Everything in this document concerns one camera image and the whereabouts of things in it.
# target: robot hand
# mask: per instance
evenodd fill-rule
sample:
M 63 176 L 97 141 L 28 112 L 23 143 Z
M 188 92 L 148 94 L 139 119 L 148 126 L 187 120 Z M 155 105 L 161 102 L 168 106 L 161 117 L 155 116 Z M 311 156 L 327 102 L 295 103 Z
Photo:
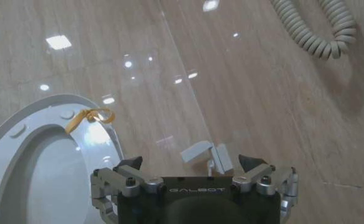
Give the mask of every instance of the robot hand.
M 151 177 L 141 157 L 91 174 L 92 205 L 107 224 L 283 224 L 297 203 L 299 175 L 239 156 L 241 176 Z

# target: toilet bowl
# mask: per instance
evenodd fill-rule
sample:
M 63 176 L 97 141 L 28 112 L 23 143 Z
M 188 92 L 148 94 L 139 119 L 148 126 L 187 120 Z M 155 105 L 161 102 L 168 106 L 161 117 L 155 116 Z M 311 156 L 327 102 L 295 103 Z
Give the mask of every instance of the toilet bowl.
M 75 95 L 48 97 L 0 126 L 0 224 L 103 223 L 91 205 L 89 174 L 123 160 L 115 130 L 83 120 L 64 127 L 81 109 L 97 108 Z

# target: marble wall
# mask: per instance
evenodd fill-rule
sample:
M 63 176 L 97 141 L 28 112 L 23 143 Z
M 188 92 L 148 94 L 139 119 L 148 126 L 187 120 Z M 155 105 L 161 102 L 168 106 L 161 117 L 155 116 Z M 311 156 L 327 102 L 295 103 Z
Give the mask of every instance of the marble wall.
M 57 35 L 71 47 L 49 47 Z M 205 174 L 179 154 L 211 139 L 156 1 L 0 0 L 0 124 L 60 93 L 115 110 L 125 156 L 141 155 L 145 171 Z
M 215 142 L 233 159 L 299 170 L 289 223 L 364 223 L 364 0 L 347 0 L 357 43 L 328 62 L 296 46 L 268 0 L 220 0 L 207 12 L 204 0 L 159 1 Z M 331 39 L 317 1 L 295 2 Z

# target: coiled cord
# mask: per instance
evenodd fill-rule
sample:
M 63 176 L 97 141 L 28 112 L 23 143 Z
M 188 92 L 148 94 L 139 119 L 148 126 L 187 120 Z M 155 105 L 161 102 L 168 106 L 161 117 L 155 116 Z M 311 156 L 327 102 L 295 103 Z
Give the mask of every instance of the coiled cord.
M 312 33 L 291 0 L 271 0 L 295 43 L 315 57 L 337 59 L 341 52 L 349 51 L 348 44 L 356 42 L 356 22 L 343 0 L 317 1 L 333 26 L 335 39 L 331 42 Z

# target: yellow rubber band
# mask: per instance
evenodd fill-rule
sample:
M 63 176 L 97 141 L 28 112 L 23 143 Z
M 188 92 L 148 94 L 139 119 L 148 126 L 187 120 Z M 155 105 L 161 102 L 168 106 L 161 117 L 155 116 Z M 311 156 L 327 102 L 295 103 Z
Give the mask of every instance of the yellow rubber band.
M 107 112 L 109 113 L 108 119 L 103 119 L 101 116 L 99 116 L 99 112 Z M 89 110 L 81 110 L 79 114 L 75 116 L 75 118 L 71 120 L 71 122 L 65 126 L 65 133 L 69 134 L 79 124 L 81 123 L 83 119 L 87 118 L 88 121 L 100 121 L 104 124 L 111 123 L 115 120 L 115 114 L 113 112 L 107 108 L 97 108 L 97 109 L 89 109 Z

